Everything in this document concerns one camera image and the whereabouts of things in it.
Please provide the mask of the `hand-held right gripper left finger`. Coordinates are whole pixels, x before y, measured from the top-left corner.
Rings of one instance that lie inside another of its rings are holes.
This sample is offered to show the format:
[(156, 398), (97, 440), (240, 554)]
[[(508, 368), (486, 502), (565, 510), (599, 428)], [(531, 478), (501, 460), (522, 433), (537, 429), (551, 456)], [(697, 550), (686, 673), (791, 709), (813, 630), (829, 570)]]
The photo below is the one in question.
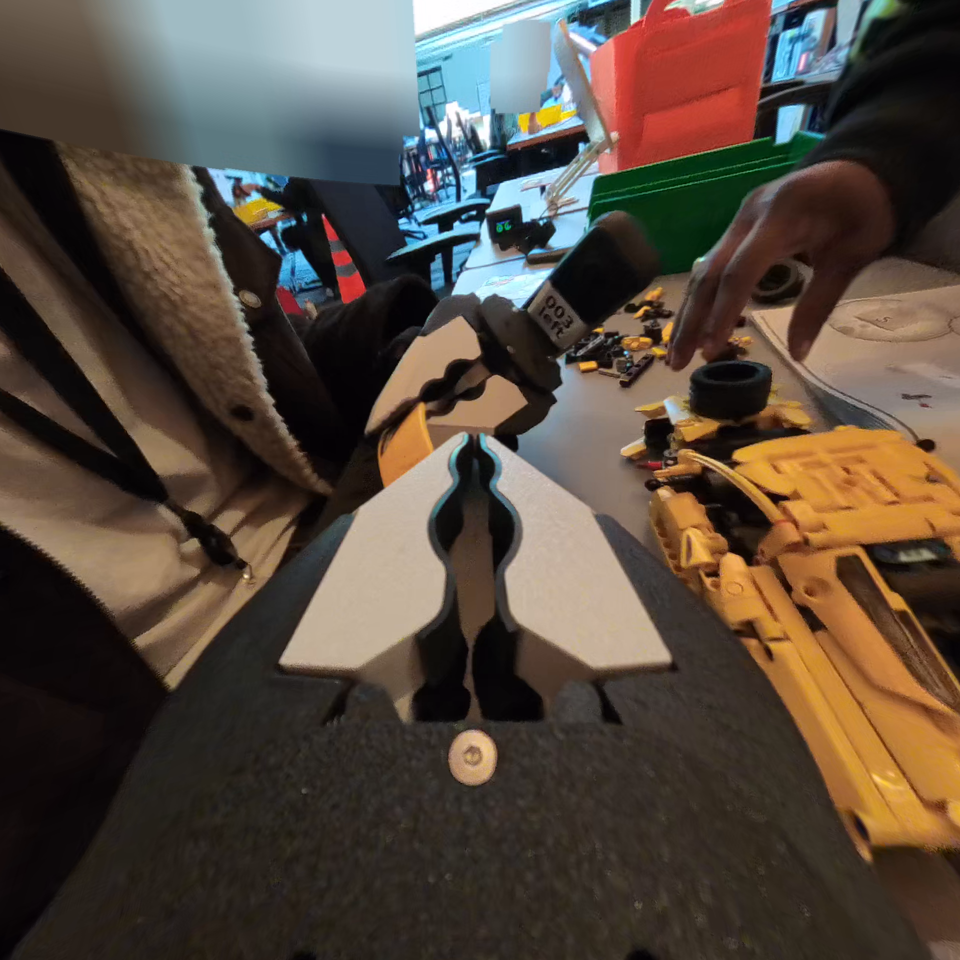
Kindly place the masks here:
[(471, 478), (472, 436), (460, 433), (354, 511), (280, 655), (284, 673), (377, 687), (407, 718), (466, 717), (450, 551)]

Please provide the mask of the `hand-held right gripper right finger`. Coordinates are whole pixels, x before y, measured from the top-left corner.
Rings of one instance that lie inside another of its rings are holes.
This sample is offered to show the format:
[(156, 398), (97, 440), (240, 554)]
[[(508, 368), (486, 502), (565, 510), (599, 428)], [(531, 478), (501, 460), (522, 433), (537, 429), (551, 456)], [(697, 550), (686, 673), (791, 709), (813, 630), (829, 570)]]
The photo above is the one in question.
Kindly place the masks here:
[(494, 625), (508, 676), (546, 710), (573, 683), (666, 671), (673, 657), (585, 503), (486, 437)]

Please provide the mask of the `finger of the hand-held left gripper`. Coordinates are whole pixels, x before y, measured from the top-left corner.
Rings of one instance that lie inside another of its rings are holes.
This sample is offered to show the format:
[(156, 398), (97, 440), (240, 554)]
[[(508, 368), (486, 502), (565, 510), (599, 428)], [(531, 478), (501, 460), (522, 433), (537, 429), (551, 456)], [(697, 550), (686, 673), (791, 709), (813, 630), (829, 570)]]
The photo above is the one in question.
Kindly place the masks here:
[(463, 375), (483, 358), (478, 333), (464, 315), (414, 338), (373, 403), (365, 437), (377, 437), (420, 403), (453, 396)]
[(460, 395), (449, 390), (426, 401), (423, 450), (433, 452), (460, 433), (496, 434), (527, 405), (528, 399), (522, 389), (499, 375), (490, 376)]

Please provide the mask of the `yellow toy brick panel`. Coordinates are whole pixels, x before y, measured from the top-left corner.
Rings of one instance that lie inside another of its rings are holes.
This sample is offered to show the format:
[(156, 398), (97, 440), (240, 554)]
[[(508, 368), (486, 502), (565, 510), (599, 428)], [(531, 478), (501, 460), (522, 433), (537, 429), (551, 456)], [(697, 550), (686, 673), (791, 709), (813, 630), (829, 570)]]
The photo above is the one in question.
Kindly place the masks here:
[(417, 402), (381, 434), (377, 445), (377, 465), (384, 488), (391, 486), (434, 452), (427, 414), (427, 404)]

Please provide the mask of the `yellow toy brick car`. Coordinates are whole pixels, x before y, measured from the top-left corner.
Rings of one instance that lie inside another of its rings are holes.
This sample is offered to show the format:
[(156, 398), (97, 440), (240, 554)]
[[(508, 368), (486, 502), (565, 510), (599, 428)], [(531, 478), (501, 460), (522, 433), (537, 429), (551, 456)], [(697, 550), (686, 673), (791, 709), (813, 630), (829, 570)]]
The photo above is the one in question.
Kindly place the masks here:
[(636, 408), (669, 570), (791, 714), (850, 838), (958, 854), (958, 475), (891, 430), (744, 423), (670, 396)]

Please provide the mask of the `person's left forearm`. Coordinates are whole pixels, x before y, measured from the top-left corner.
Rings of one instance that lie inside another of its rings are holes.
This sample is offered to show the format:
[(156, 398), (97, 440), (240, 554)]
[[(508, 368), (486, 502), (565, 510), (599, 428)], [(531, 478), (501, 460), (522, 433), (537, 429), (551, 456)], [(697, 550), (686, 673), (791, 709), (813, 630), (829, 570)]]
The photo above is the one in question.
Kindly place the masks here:
[(319, 458), (341, 474), (364, 436), (375, 401), (420, 333), (438, 295), (411, 273), (370, 286), (354, 300), (316, 308), (294, 324), (332, 403), (332, 439)]

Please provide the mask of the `grey desk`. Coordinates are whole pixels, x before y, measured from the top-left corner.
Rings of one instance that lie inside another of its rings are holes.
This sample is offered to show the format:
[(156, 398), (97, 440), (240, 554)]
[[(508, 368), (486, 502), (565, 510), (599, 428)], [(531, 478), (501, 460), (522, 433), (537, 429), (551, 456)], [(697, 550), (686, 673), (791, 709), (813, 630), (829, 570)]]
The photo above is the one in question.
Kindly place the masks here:
[[(899, 294), (941, 289), (958, 283), (958, 274), (937, 269), (930, 258), (919, 260), (888, 259), (870, 267), (853, 284), (856, 297), (867, 294)], [(507, 254), (496, 251), (474, 254), (473, 264), (465, 270), (453, 288), (455, 293), (474, 292), (482, 283), (501, 275), (527, 273), (533, 270), (522, 259), (507, 266), (499, 259)], [(778, 350), (760, 331), (747, 313), (746, 333), (754, 336), (748, 359), (767, 364), (774, 373), (774, 383), (784, 388), (786, 399), (812, 403), (816, 426), (840, 423), (834, 413), (846, 413), (848, 407), (830, 400), (820, 405), (818, 396), (807, 381), (793, 371)], [(683, 386), (681, 374), (664, 371), (657, 361), (638, 383), (629, 390), (615, 386), (612, 378), (597, 373), (564, 372), (558, 400), (546, 420), (519, 439), (519, 453), (538, 470), (560, 486), (570, 490), (599, 513), (608, 514), (630, 533), (653, 549), (652, 534), (643, 526), (647, 491), (642, 488), (636, 470), (619, 458), (618, 450), (639, 436), (642, 415), (634, 408), (642, 402), (654, 401), (654, 389)], [(881, 852), (874, 871), (895, 907), (917, 931), (933, 958), (959, 956), (959, 875), (958, 854), (942, 854), (908, 848)]]

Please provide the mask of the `green plastic bin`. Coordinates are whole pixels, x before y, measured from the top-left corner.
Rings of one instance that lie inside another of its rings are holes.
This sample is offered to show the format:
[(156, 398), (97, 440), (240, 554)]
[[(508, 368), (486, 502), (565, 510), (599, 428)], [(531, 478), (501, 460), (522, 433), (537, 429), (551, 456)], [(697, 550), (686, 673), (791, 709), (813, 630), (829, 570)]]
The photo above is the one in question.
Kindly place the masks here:
[(783, 143), (761, 138), (600, 174), (588, 220), (630, 213), (658, 251), (661, 273), (684, 273), (723, 236), (751, 193), (790, 173), (822, 139), (801, 131)]

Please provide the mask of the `white paper sheet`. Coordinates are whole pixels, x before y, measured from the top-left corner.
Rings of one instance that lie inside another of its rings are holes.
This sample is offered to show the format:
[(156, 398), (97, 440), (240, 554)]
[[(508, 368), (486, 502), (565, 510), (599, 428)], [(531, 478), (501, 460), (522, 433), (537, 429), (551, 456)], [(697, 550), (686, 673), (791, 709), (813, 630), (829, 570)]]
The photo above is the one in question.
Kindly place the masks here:
[(492, 275), (476, 288), (474, 295), (481, 301), (498, 296), (515, 307), (522, 307), (548, 280), (550, 273), (550, 270), (527, 270), (513, 275)]

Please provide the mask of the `small device with green display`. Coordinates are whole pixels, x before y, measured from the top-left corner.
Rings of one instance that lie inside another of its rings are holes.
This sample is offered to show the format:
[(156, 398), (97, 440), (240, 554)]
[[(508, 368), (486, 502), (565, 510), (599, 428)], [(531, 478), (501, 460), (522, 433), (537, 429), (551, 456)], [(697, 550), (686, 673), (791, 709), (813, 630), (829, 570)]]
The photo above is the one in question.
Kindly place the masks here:
[(486, 210), (485, 223), (490, 244), (498, 252), (518, 251), (524, 256), (529, 252), (529, 222), (520, 203)]

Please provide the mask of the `black office chair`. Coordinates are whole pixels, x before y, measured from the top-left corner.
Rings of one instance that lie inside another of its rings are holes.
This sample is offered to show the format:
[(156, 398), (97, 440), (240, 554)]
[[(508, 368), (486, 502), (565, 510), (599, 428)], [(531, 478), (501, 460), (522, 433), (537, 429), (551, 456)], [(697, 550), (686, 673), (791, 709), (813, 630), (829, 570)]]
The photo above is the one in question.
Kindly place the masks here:
[(428, 284), (432, 284), (432, 264), (439, 258), (443, 284), (453, 286), (454, 250), (466, 245), (475, 246), (480, 234), (481, 228), (478, 223), (458, 224), (450, 230), (439, 232), (395, 250), (386, 258), (385, 265), (397, 268), (402, 273), (418, 276)]
[(491, 200), (486, 197), (436, 203), (418, 211), (415, 219), (421, 226), (436, 227), (444, 234), (462, 224), (482, 222), (490, 204)]

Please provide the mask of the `yellow storage bin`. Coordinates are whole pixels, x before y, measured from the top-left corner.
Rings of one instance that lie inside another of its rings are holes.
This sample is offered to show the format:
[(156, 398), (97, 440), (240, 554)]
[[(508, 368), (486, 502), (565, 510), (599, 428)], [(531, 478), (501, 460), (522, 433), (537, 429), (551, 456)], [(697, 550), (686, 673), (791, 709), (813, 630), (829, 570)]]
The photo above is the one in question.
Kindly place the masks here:
[(559, 129), (581, 124), (577, 108), (573, 104), (554, 103), (540, 108), (536, 112), (522, 113), (518, 116), (520, 134), (523, 137), (553, 135)]

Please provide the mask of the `black toy tyre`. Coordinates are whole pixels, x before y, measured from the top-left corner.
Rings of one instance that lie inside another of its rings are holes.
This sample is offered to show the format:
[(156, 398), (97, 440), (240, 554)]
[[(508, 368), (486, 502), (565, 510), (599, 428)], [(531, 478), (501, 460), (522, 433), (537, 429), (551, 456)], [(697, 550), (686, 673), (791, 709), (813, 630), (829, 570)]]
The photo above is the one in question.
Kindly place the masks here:
[(762, 306), (782, 304), (796, 299), (805, 289), (806, 278), (801, 265), (786, 259), (774, 263), (756, 282), (750, 298)]
[(689, 409), (696, 416), (718, 422), (741, 422), (766, 408), (772, 383), (771, 368), (757, 362), (707, 363), (690, 375)]

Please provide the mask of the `light grey top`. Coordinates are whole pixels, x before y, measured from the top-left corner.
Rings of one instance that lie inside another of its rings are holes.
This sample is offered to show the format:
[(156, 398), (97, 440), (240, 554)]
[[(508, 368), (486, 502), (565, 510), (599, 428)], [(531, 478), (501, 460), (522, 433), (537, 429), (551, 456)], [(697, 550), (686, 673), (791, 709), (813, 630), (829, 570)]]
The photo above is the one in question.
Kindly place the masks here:
[(69, 462), (2, 416), (2, 523), (52, 556), (161, 677), (180, 678), (279, 567), (308, 504), (192, 399), (116, 318), (74, 297), (6, 215), (2, 270), (78, 363), (184, 508), (216, 524), (251, 571), (213, 564), (168, 510)]

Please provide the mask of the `open instruction booklet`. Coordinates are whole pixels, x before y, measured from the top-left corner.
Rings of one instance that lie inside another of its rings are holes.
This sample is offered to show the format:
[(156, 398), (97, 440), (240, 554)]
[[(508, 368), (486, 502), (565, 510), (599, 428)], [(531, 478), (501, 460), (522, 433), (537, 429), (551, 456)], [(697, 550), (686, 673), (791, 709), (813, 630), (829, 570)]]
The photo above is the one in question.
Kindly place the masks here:
[(898, 431), (959, 466), (959, 288), (850, 298), (809, 354), (792, 359), (792, 309), (756, 310), (756, 329), (840, 423)]

